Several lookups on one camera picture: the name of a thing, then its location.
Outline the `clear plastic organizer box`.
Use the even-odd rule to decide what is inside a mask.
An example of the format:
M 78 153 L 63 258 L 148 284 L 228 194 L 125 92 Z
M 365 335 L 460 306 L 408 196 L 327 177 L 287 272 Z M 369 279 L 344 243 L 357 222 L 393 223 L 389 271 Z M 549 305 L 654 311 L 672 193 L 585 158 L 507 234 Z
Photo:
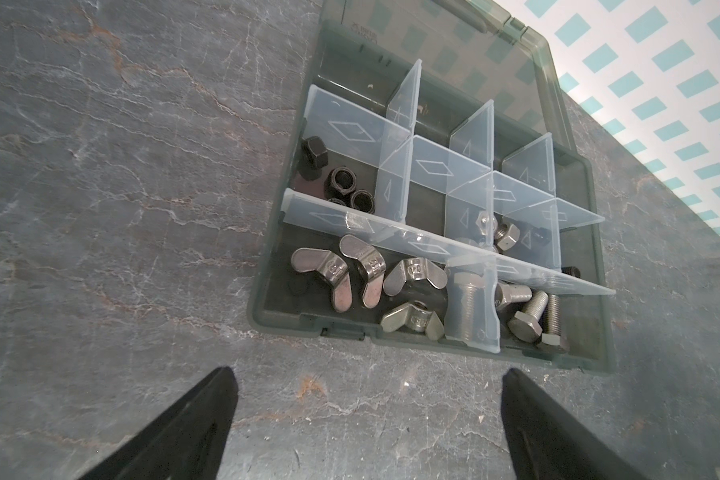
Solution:
M 319 136 L 328 167 L 307 176 L 302 140 Z M 324 181 L 346 166 L 375 212 L 327 201 Z M 493 1 L 327 1 L 304 81 L 289 157 L 249 303 L 257 330 L 301 337 L 370 340 L 558 369 L 611 372 L 614 347 L 590 162 L 580 156 L 546 39 Z M 505 253 L 502 223 L 520 229 Z M 442 290 L 426 280 L 367 309 L 357 261 L 339 242 L 374 246 L 386 273 L 424 257 L 445 270 Z M 331 287 L 298 273 L 302 247 L 330 250 L 349 266 L 352 306 L 337 313 Z M 485 279 L 473 340 L 454 337 L 454 275 Z M 560 298 L 569 351 L 549 354 L 516 338 L 509 320 L 526 303 L 494 305 L 498 282 Z M 406 327 L 387 333 L 382 315 L 413 301 L 443 321 L 439 341 Z

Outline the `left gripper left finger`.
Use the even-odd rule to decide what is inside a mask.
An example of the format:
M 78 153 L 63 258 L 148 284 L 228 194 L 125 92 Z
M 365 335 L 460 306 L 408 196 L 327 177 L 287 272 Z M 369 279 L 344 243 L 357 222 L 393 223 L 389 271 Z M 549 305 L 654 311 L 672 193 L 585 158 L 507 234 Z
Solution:
M 218 367 L 82 477 L 215 479 L 237 403 L 233 370 Z

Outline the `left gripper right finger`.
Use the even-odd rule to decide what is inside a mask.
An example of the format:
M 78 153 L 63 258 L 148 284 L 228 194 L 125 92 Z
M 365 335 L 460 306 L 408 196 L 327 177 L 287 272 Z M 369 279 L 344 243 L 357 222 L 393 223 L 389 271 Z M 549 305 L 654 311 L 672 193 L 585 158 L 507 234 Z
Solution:
M 643 479 L 519 369 L 502 378 L 501 418 L 518 479 Z

